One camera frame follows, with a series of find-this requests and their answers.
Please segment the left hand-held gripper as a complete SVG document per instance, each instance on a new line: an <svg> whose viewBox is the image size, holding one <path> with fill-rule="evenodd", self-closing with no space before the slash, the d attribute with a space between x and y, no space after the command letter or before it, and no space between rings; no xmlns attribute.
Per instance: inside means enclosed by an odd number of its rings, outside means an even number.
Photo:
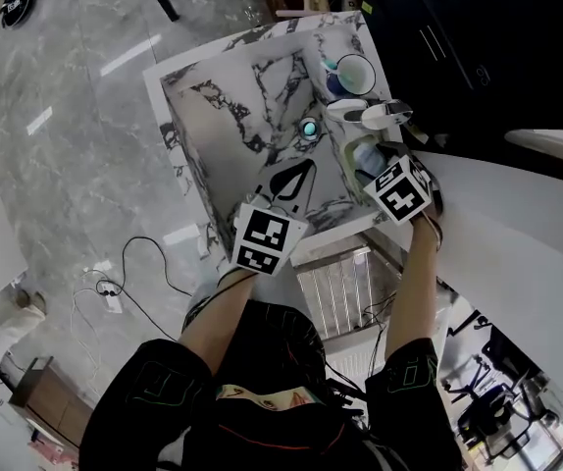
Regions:
<svg viewBox="0 0 563 471"><path fill-rule="evenodd" d="M307 184L315 174L312 160L297 161L272 174L270 191L259 184L246 196L234 220L232 264L267 276L281 270L309 230Z"/></svg>

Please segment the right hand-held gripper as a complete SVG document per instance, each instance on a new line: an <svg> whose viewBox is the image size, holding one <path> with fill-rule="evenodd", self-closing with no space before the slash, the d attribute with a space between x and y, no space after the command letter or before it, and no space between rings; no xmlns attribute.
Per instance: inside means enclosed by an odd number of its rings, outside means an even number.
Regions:
<svg viewBox="0 0 563 471"><path fill-rule="evenodd" d="M397 226L433 210L443 212L443 197L435 176L400 142L376 143L362 165L362 189Z"/></svg>

